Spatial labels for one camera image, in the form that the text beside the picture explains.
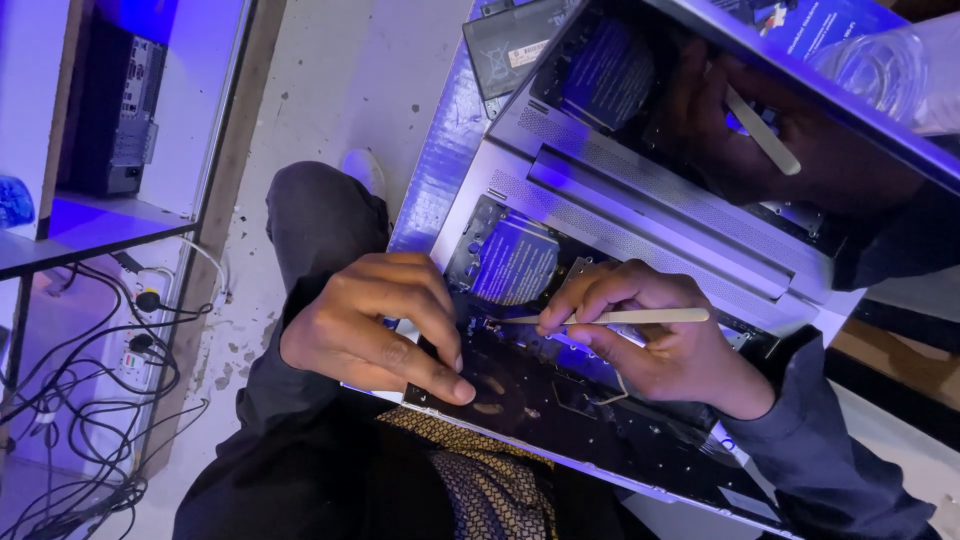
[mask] shoe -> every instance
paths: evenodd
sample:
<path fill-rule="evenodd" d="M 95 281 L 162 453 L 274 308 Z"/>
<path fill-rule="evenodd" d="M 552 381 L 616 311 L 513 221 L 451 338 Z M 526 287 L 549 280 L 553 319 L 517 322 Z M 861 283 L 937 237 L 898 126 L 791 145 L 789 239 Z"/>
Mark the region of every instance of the shoe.
<path fill-rule="evenodd" d="M 374 197 L 387 200 L 387 183 L 383 179 L 383 169 L 370 152 L 350 150 L 344 156 L 340 170 L 357 179 Z"/>

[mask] open laptop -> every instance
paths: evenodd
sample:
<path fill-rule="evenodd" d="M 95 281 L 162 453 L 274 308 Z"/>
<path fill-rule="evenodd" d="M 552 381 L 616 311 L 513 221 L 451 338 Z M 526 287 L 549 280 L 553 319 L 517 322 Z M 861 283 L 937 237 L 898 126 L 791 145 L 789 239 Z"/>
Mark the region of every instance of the open laptop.
<path fill-rule="evenodd" d="M 692 276 L 731 346 L 751 361 L 805 325 L 827 342 L 839 331 L 862 296 L 831 290 L 843 231 L 817 209 L 787 202 L 732 206 L 657 148 L 677 35 L 695 29 L 782 79 L 803 71 L 758 52 L 753 30 L 725 29 L 739 23 L 724 16 L 707 2 L 585 0 L 567 19 L 485 135 L 431 252 L 457 307 L 462 375 L 477 398 L 449 405 L 410 385 L 402 404 L 633 491 L 793 538 L 708 407 L 651 403 L 632 387 L 631 397 L 599 405 L 620 390 L 589 348 L 496 323 L 540 312 L 584 264 L 640 258 Z M 796 85 L 855 128 L 874 129 L 868 111 L 825 97 L 822 86 Z M 905 160 L 916 157 L 912 144 L 901 145 Z"/>

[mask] person's right hand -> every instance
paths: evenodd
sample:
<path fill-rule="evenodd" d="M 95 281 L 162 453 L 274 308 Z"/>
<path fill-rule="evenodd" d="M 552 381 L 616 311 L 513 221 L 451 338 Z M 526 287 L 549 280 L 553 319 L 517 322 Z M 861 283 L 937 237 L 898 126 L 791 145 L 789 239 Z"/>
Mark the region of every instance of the person's right hand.
<path fill-rule="evenodd" d="M 770 382 L 732 349 L 713 307 L 689 276 L 661 274 L 638 259 L 598 265 L 564 284 L 540 314 L 537 331 L 558 331 L 574 311 L 578 321 L 588 322 L 612 308 L 665 307 L 703 307 L 710 318 L 664 324 L 665 334 L 645 348 L 599 325 L 571 325 L 566 334 L 604 358 L 648 399 L 706 403 L 743 420 L 766 414 L 775 399 Z"/>
<path fill-rule="evenodd" d="M 662 111 L 659 141 L 683 156 L 735 205 L 810 202 L 838 214 L 871 214 L 909 201 L 924 177 L 730 55 L 712 61 L 691 40 Z M 801 165 L 786 176 L 752 137 L 727 127 L 727 84 L 748 103 L 779 112 L 780 140 Z"/>
<path fill-rule="evenodd" d="M 441 362 L 383 326 L 384 316 L 410 319 L 437 347 Z M 402 392 L 407 382 L 455 405 L 476 390 L 463 369 L 460 334 L 444 278 L 422 253 L 370 254 L 334 274 L 323 292 L 280 337 L 288 365 L 362 390 Z"/>

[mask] leg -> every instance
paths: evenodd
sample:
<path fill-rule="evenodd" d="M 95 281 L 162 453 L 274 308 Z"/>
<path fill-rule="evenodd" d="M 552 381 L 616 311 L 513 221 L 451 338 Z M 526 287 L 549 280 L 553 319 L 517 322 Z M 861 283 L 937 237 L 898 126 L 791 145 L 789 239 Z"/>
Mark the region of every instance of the leg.
<path fill-rule="evenodd" d="M 302 276 L 339 272 L 387 249 L 387 204 L 325 163 L 280 169 L 267 193 L 267 236 L 287 292 Z"/>

